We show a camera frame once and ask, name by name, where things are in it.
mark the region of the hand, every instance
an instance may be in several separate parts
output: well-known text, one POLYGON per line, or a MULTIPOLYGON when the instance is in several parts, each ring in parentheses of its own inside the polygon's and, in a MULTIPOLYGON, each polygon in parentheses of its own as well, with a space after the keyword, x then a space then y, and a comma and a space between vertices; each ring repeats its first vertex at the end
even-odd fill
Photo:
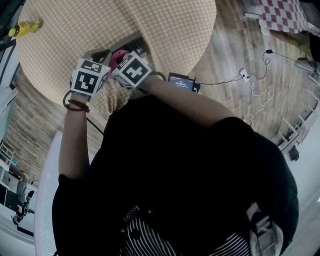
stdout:
POLYGON ((84 104, 87 104, 87 101, 89 100, 90 96, 86 94, 82 94, 79 92, 73 91, 71 93, 71 100, 75 100, 84 104))

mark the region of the small screen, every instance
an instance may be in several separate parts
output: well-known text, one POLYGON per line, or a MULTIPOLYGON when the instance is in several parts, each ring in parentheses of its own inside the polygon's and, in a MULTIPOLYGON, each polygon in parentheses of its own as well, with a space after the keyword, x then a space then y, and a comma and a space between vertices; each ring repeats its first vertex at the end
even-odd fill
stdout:
POLYGON ((169 80, 170 84, 173 84, 175 86, 186 88, 190 91, 192 91, 192 87, 194 85, 194 81, 186 78, 180 78, 176 76, 170 76, 169 80))

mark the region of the red and white checkered cloth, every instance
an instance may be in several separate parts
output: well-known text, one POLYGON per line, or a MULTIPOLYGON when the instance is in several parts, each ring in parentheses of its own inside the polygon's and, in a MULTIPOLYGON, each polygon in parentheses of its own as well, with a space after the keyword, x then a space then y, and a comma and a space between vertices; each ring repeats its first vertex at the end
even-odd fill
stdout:
POLYGON ((307 21, 299 0, 258 0, 258 2, 263 16, 263 20, 260 20, 261 26, 295 34, 315 29, 315 26, 307 21))

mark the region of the bottle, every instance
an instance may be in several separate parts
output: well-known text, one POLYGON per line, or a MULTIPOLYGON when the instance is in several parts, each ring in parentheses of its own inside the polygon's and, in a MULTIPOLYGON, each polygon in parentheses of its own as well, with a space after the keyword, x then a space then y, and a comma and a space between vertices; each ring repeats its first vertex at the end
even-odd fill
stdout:
POLYGON ((22 21, 18 23, 14 28, 10 29, 9 37, 20 38, 28 33, 36 32, 40 26, 40 21, 22 21))

